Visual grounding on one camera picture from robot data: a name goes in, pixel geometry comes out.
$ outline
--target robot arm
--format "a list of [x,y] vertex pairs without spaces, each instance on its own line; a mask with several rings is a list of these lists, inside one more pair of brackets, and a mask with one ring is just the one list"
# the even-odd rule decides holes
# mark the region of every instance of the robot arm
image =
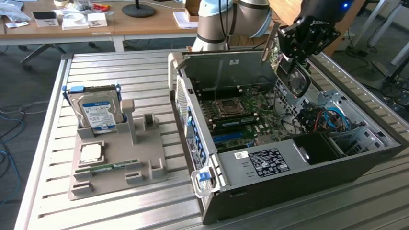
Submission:
[[301,63],[317,55],[341,33],[334,29],[354,0],[302,0],[301,12],[290,26],[278,29],[281,59],[276,73],[296,97],[301,97],[310,85]]
[[280,49],[288,58],[304,61],[318,54],[341,33],[334,29],[354,0],[304,0],[290,26],[278,30]]
[[268,0],[239,0],[237,3],[228,0],[228,4],[227,0],[203,0],[199,9],[197,38],[192,50],[224,50],[225,32],[223,32],[220,20],[223,20],[224,30],[228,28],[228,35],[253,38],[265,34],[270,17]]

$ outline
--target slotted metal surface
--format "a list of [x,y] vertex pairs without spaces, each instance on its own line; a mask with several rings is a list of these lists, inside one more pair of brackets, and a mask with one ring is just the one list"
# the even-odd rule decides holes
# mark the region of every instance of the slotted metal surface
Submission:
[[[201,225],[187,162],[167,88],[167,55],[141,51],[75,55],[61,65],[60,85],[120,83],[123,96],[135,100],[135,117],[155,113],[171,178],[165,182],[69,201],[76,117],[56,84],[53,111],[41,133],[16,229],[400,229],[409,224],[409,150],[376,166],[358,180],[211,226]],[[398,133],[409,139],[408,124],[324,55],[317,59]],[[334,86],[313,70],[324,90]]]

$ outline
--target gray floor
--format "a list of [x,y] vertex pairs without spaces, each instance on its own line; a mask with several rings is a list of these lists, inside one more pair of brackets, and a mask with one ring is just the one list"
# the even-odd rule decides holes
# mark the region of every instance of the gray floor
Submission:
[[[356,19],[352,26],[353,32],[358,31],[366,17],[368,15],[364,15],[364,17]],[[377,60],[386,65],[406,44],[408,40],[409,35],[405,32],[390,28],[377,45],[378,53],[370,53],[366,59]],[[131,47],[127,50],[184,48],[187,45],[192,45],[192,42],[192,38],[159,39],[152,40],[151,42],[148,42],[148,40],[141,40],[136,43],[129,42]],[[63,44],[61,48],[69,53],[113,52],[113,44],[111,42],[97,42],[96,45],[97,49],[89,48],[87,43]],[[31,50],[36,49],[36,47],[39,46],[28,46]],[[55,75],[59,69],[60,53],[55,49],[49,49],[43,53],[39,58],[31,62],[31,65],[33,66],[33,72],[31,73],[27,73],[20,68],[19,64],[27,54],[28,53],[20,51],[16,46],[9,46],[7,53],[0,56],[0,107],[9,104],[23,105],[49,98]],[[350,58],[342,52],[336,53],[333,58],[346,70],[352,70],[364,64],[364,62]],[[408,76],[408,71],[409,68],[405,68],[402,76]],[[353,76],[365,80],[378,78],[380,74],[373,72],[370,67],[366,67],[354,71]],[[20,206],[19,200],[23,197],[24,185],[29,174],[44,116],[45,114],[28,115],[25,117],[27,127],[24,132],[7,143],[7,149],[15,157],[20,171],[21,188],[17,196],[13,197],[13,202],[0,207],[0,230],[13,229]],[[0,134],[3,134],[13,125],[15,122],[8,122],[0,119]],[[5,164],[0,165],[0,172],[4,170],[4,166]],[[13,192],[16,187],[16,177],[12,169],[9,169],[7,175],[0,179],[0,187],[0,200],[3,200]]]

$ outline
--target motherboard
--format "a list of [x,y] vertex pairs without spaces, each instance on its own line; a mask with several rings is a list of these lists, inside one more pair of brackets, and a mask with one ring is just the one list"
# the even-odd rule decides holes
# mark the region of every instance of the motherboard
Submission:
[[200,94],[200,106],[219,153],[281,141],[288,136],[281,119],[286,114],[276,113],[273,94],[260,86]]

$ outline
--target white label sticker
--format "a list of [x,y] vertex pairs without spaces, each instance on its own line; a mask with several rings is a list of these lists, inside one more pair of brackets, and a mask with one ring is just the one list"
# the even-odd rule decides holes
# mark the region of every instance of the white label sticker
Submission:
[[235,156],[236,156],[236,159],[246,158],[249,157],[249,153],[246,151],[236,152]]
[[91,128],[96,130],[112,129],[116,125],[113,114],[109,112],[109,102],[83,104]]
[[21,23],[7,23],[5,26],[8,28],[16,28],[16,27],[20,27],[20,26],[25,26],[28,25],[28,22],[21,22]]
[[233,125],[239,125],[240,124],[240,121],[235,121],[235,122],[231,122],[231,123],[224,123],[221,126],[225,127],[225,126],[233,126]]
[[239,60],[231,60],[231,65],[239,65]]
[[109,171],[109,170],[112,170],[112,168],[111,168],[111,167],[108,167],[108,168],[103,168],[103,169],[96,169],[96,170],[92,170],[92,172],[93,172],[93,173],[100,173],[100,172],[105,172],[105,171]]
[[249,122],[249,121],[253,121],[254,120],[254,117],[250,117],[250,118],[244,118],[241,119],[241,123],[245,123],[245,122]]
[[111,32],[95,32],[92,33],[92,35],[109,35]]

